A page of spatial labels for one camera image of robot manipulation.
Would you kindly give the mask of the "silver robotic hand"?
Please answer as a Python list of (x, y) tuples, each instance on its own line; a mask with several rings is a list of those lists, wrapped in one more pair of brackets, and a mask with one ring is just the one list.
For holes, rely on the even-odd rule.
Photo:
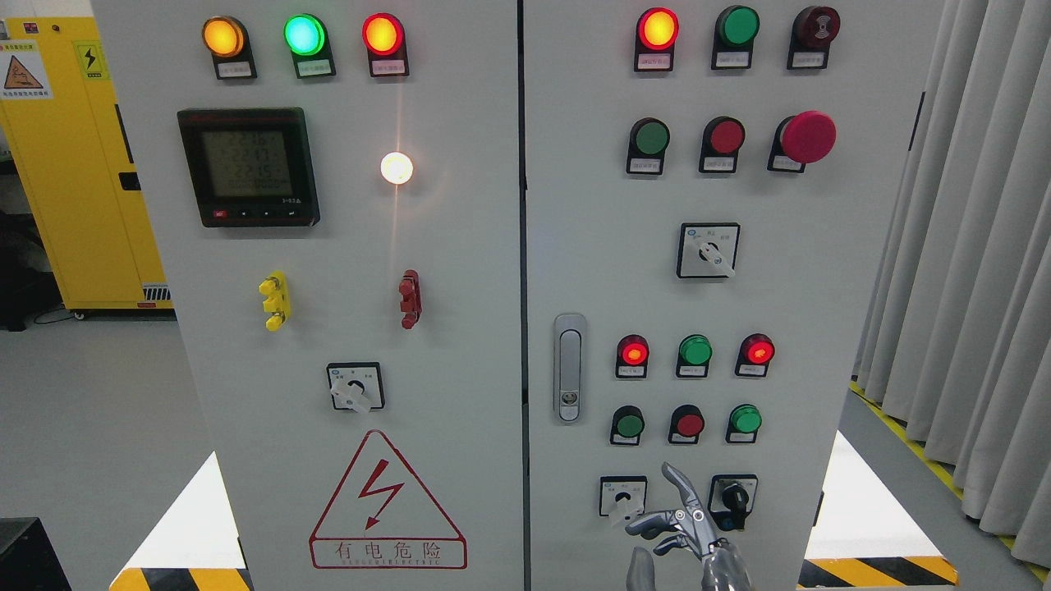
[(630, 536), (652, 541), (660, 534), (669, 534), (652, 550), (634, 547), (626, 575), (627, 590), (656, 589), (654, 557), (665, 555), (676, 547), (691, 551), (700, 562), (701, 590), (755, 590), (746, 561), (735, 543), (716, 534), (713, 517), (691, 478), (668, 461), (661, 464), (661, 472), (677, 488), (681, 507), (645, 512), (627, 521)]

